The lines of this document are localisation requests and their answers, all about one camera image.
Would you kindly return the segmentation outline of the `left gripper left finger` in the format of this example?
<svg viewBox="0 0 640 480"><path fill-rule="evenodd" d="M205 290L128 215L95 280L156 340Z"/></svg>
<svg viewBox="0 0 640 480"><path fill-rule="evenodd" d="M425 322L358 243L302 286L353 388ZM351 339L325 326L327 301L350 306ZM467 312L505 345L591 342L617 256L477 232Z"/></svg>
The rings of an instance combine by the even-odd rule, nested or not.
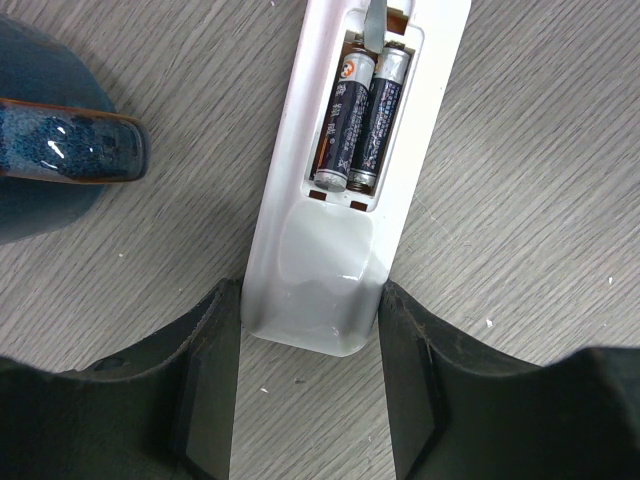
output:
<svg viewBox="0 0 640 480"><path fill-rule="evenodd" d="M83 370L1 361L5 479L225 479L239 369L240 284Z"/></svg>

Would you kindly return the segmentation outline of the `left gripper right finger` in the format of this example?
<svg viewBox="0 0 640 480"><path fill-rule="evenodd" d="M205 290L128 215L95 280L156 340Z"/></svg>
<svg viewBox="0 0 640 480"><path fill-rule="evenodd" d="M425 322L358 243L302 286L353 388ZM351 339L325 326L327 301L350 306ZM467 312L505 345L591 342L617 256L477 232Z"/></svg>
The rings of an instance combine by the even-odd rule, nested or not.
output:
<svg viewBox="0 0 640 480"><path fill-rule="evenodd" d="M537 366L384 286L379 339L400 479L635 479L639 352L589 347Z"/></svg>

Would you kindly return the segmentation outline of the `white remote control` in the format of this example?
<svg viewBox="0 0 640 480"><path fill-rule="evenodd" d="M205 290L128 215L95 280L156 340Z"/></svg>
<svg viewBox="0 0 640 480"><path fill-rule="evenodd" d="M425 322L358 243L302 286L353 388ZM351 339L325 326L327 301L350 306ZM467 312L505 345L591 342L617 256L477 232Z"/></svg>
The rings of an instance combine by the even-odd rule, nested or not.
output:
<svg viewBox="0 0 640 480"><path fill-rule="evenodd" d="M256 337L345 357L366 343L470 12L467 1L390 1L385 38L408 54L370 193L314 182L340 60L366 33L365 1L306 7L241 294Z"/></svg>

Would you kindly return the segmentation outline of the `dark AAA battery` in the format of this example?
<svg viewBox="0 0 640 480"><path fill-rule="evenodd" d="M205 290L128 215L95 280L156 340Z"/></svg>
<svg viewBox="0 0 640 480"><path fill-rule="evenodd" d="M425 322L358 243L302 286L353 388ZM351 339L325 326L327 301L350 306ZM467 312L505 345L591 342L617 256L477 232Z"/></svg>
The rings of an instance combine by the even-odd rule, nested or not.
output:
<svg viewBox="0 0 640 480"><path fill-rule="evenodd" d="M349 172L349 190L373 194L410 60L411 56L404 46L396 42L388 43L378 56L362 131Z"/></svg>
<svg viewBox="0 0 640 480"><path fill-rule="evenodd" d="M329 192L346 189L355 147L364 120L374 58L360 45L343 57L328 106L314 185Z"/></svg>

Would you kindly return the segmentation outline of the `orange handled screwdriver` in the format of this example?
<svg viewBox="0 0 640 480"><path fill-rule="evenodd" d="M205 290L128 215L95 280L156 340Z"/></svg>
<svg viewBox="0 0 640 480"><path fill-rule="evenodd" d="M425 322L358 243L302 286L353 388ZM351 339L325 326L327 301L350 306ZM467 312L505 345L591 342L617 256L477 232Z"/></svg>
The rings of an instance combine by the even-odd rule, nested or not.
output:
<svg viewBox="0 0 640 480"><path fill-rule="evenodd" d="M375 54L380 54L385 44L387 29L387 1L371 0L366 11L363 44L364 47Z"/></svg>

